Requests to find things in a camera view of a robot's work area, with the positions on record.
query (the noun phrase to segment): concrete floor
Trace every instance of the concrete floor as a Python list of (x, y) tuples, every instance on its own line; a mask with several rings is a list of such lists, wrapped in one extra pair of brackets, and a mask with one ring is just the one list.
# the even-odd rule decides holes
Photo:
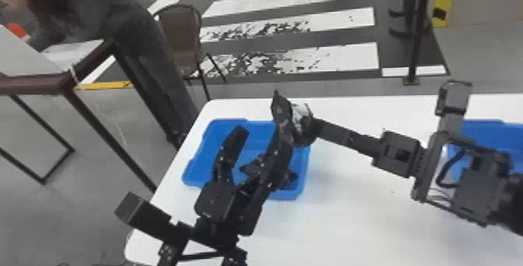
[[(475, 93), (523, 92), (523, 22), (447, 28), (437, 30), (437, 37), (452, 78), (473, 82)], [(399, 79), (361, 79), (213, 85), (209, 89), (214, 98), (268, 97), (273, 89), (290, 97), (431, 94), (447, 79), (426, 77), (421, 86), (412, 87), (402, 86)], [(191, 92), (203, 105), (201, 87)], [(111, 122), (120, 124), (128, 150), (133, 156), (138, 154), (146, 172), (160, 182), (176, 151), (136, 92), (122, 89), (80, 95), (116, 137)], [(0, 159), (0, 264), (120, 264), (129, 228), (113, 211), (128, 191), (144, 198), (151, 194), (63, 99), (24, 100), (78, 152), (46, 186)], [(0, 107), (0, 146), (44, 173), (61, 154), (61, 147), (9, 99), (0, 98)]]

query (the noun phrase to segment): cable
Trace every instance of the cable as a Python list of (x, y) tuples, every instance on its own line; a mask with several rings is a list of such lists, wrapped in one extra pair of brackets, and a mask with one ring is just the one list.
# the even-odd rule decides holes
[(443, 191), (443, 190), (441, 190), (441, 189), (437, 189), (437, 188), (435, 188), (435, 187), (432, 187), (432, 188), (429, 189), (429, 190), (436, 191), (436, 192), (440, 192), (440, 193), (442, 193), (443, 195), (445, 195), (446, 198), (448, 198), (448, 199), (452, 199), (452, 197), (451, 197), (447, 192), (445, 192), (445, 191)]
[[(73, 66), (69, 67), (68, 69), (69, 73), (71, 73), (71, 76), (72, 78), (75, 80), (76, 82), (76, 85), (79, 86), (79, 88), (82, 90), (82, 91), (86, 91), (86, 89), (82, 86), (82, 83), (78, 80), (78, 77), (76, 77), (76, 72), (75, 72), (75, 69)], [(113, 121), (111, 120), (111, 118), (109, 116), (107, 116), (106, 114), (104, 114), (104, 112), (102, 112), (102, 109), (100, 108), (100, 106), (98, 105), (98, 102), (93, 100), (88, 100), (92, 105), (94, 105), (94, 107), (97, 109), (98, 113), (101, 114), (103, 117), (105, 117), (106, 120), (108, 120), (109, 122), (111, 122), (115, 127), (116, 129), (118, 130), (118, 134), (120, 135), (120, 138), (121, 138), (121, 142), (123, 144), (123, 146), (125, 147), (125, 150), (127, 150), (128, 152), (131, 152), (131, 149), (129, 148), (129, 145), (128, 145), (128, 142), (127, 142), (127, 138), (125, 137), (124, 135), (124, 132), (122, 131), (120, 125), (118, 124), (118, 122), (116, 121)], [(142, 163), (140, 161), (140, 158), (139, 158), (139, 155), (138, 153), (134, 154), (134, 157), (135, 157), (135, 161), (136, 163), (138, 163), (142, 168), (146, 169), (146, 165), (144, 163)]]
[(453, 184), (444, 183), (443, 179), (447, 176), (449, 169), (453, 165), (455, 165), (460, 159), (462, 159), (463, 156), (465, 156), (465, 153), (466, 153), (465, 149), (461, 149), (458, 153), (456, 153), (456, 155), (454, 157), (452, 157), (449, 161), (447, 161), (443, 165), (440, 173), (437, 175), (436, 185), (438, 185), (442, 188), (446, 188), (446, 189), (453, 189), (453, 188), (458, 187), (458, 184), (456, 184), (456, 183), (453, 183)]

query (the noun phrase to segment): wire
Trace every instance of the wire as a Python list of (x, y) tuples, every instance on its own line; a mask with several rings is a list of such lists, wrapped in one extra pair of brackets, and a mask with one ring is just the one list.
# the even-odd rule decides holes
[[(71, 73), (71, 76), (72, 78), (75, 80), (76, 82), (76, 85), (79, 86), (79, 88), (82, 90), (82, 91), (86, 91), (85, 87), (83, 87), (82, 83), (78, 80), (78, 77), (76, 77), (76, 72), (75, 72), (75, 69), (73, 66), (69, 67), (68, 69), (69, 73)], [(111, 120), (111, 118), (109, 116), (107, 116), (106, 114), (104, 114), (104, 112), (102, 112), (102, 109), (100, 108), (100, 105), (98, 105), (98, 102), (95, 101), (95, 100), (88, 100), (92, 105), (94, 105), (94, 107), (97, 109), (98, 113), (101, 114), (103, 117), (105, 117), (106, 120), (108, 120), (109, 122), (111, 122), (117, 129), (118, 131), (118, 134), (120, 135), (120, 138), (121, 138), (121, 142), (123, 144), (123, 146), (125, 147), (125, 150), (127, 150), (128, 152), (131, 152), (131, 149), (129, 148), (129, 144), (127, 142), (127, 138), (125, 137), (124, 135), (124, 132), (122, 131), (120, 125), (118, 124), (118, 122), (116, 121), (113, 121)], [(138, 153), (135, 154), (135, 161), (136, 163), (138, 163), (141, 167), (143, 167), (144, 169), (146, 169), (146, 165), (143, 164), (141, 161), (140, 161), (140, 158), (139, 158), (139, 155)]]
[(436, 192), (440, 192), (440, 193), (442, 193), (443, 195), (445, 195), (446, 198), (448, 198), (448, 199), (452, 199), (452, 197), (451, 197), (447, 192), (445, 192), (445, 191), (443, 191), (443, 190), (441, 190), (441, 189), (437, 189), (437, 188), (435, 188), (435, 187), (432, 187), (432, 188), (429, 189), (429, 190), (436, 191)]
[(429, 201), (445, 201), (448, 204), (452, 205), (452, 200), (441, 195), (430, 195), (426, 198)]
[(454, 157), (452, 157), (449, 161), (447, 161), (443, 165), (440, 173), (437, 175), (436, 185), (438, 185), (442, 188), (447, 188), (447, 189), (453, 189), (453, 188), (458, 187), (458, 184), (456, 184), (456, 183), (454, 183), (454, 184), (444, 183), (443, 179), (447, 176), (449, 169), (453, 165), (455, 165), (460, 159), (462, 159), (463, 156), (465, 156), (465, 153), (466, 153), (465, 149), (461, 149), (458, 153), (456, 153), (456, 155)]

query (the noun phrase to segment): metal frame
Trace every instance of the metal frame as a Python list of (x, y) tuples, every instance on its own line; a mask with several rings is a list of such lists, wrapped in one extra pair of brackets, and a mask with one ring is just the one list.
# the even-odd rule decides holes
[(3, 148), (0, 148), (0, 156), (7, 159), (13, 166), (16, 166), (19, 170), (23, 171), (27, 176), (31, 177), (39, 184), (46, 184), (49, 177), (56, 171), (57, 168), (63, 162), (75, 152), (75, 149), (59, 135), (44, 119), (42, 119), (34, 110), (32, 110), (26, 103), (24, 103), (18, 96), (10, 96), (22, 110), (28, 113), (45, 131), (47, 131), (51, 136), (54, 137), (60, 144), (65, 147), (65, 153), (56, 161), (52, 168), (42, 177), (31, 170), (28, 166), (20, 162), (15, 156), (11, 155), (9, 152), (5, 151)]
[[(193, 5), (187, 5), (187, 4), (171, 4), (171, 5), (167, 5), (167, 6), (163, 7), (162, 9), (156, 11), (153, 14), (153, 17), (157, 17), (162, 12), (165, 12), (165, 11), (167, 11), (169, 9), (173, 9), (173, 8), (187, 8), (187, 9), (190, 9), (195, 14), (195, 19), (196, 19), (195, 25), (198, 27), (198, 34), (195, 37), (195, 43), (198, 45), (198, 49), (200, 51), (202, 49), (202, 42), (200, 41), (199, 32), (200, 32), (200, 29), (202, 28), (202, 14)], [(190, 85), (190, 86), (192, 86), (191, 80), (198, 80), (199, 79), (202, 82), (203, 91), (205, 92), (205, 96), (207, 97), (207, 101), (210, 101), (211, 100), (211, 96), (210, 96), (210, 93), (209, 93), (209, 89), (207, 87), (207, 82), (205, 81), (205, 73), (203, 72), (202, 67), (200, 66), (200, 64), (202, 62), (200, 61), (200, 58), (198, 56), (199, 51), (195, 52), (196, 70), (194, 72), (192, 72), (190, 75), (184, 75), (183, 78), (184, 78), (185, 82), (187, 82), (187, 84)], [(212, 64), (214, 65), (214, 68), (216, 68), (216, 70), (218, 71), (219, 75), (222, 77), (223, 82), (224, 83), (228, 83), (227, 79), (225, 78), (225, 75), (222, 72), (222, 69), (220, 67), (218, 67), (217, 63), (212, 58), (211, 54), (210, 53), (205, 53), (205, 57), (209, 58), (209, 60), (212, 62)], [(192, 76), (193, 74), (195, 74), (195, 72), (198, 72), (198, 76)]]
[(426, 9), (428, 7), (428, 2), (429, 0), (419, 0), (418, 2), (416, 28), (414, 30), (414, 36), (412, 37), (412, 52), (409, 64), (409, 74), (403, 79), (404, 86), (419, 85), (419, 78), (416, 77), (416, 69), (419, 61), (419, 48), (421, 47), (423, 24), (426, 19)]
[[(209, 60), (214, 65), (214, 68), (216, 68), (216, 70), (218, 70), (218, 73), (222, 77), (223, 82), (227, 83), (227, 79), (225, 78), (225, 75), (223, 74), (222, 69), (220, 69), (218, 67), (217, 63), (212, 58), (211, 54), (206, 53), (205, 56), (207, 58), (209, 58)], [(196, 63), (197, 63), (196, 66), (197, 66), (197, 69), (198, 69), (197, 70), (198, 71), (198, 76), (193, 77), (193, 76), (190, 76), (190, 75), (186, 75), (186, 76), (184, 76), (184, 80), (187, 82), (188, 85), (192, 86), (191, 80), (199, 79), (202, 82), (203, 91), (205, 92), (205, 96), (207, 96), (207, 101), (210, 101), (211, 100), (211, 96), (209, 94), (209, 89), (207, 88), (207, 82), (205, 81), (205, 73), (203, 72), (202, 67), (200, 66), (200, 62), (196, 62)]]
[(156, 191), (156, 185), (134, 159), (121, 147), (120, 143), (104, 127), (98, 118), (89, 110), (82, 100), (75, 94), (74, 90), (64, 91), (63, 96), (78, 111), (78, 113), (91, 125), (98, 135), (116, 152), (121, 160), (129, 169), (142, 181), (143, 184), (152, 192)]

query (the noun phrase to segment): person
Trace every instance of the person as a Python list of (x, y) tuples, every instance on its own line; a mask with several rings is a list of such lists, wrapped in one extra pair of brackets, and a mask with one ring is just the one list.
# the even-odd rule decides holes
[(133, 68), (133, 73), (158, 101), (163, 116), (169, 118), (170, 128), (184, 133), (194, 123), (198, 110), (170, 56), (167, 42), (156, 21), (136, 0), (2, 1), (11, 8), (26, 6), (35, 15), (39, 27), (28, 44), (37, 51), (66, 37), (76, 41), (114, 39), (129, 61), (141, 63), (140, 68)]

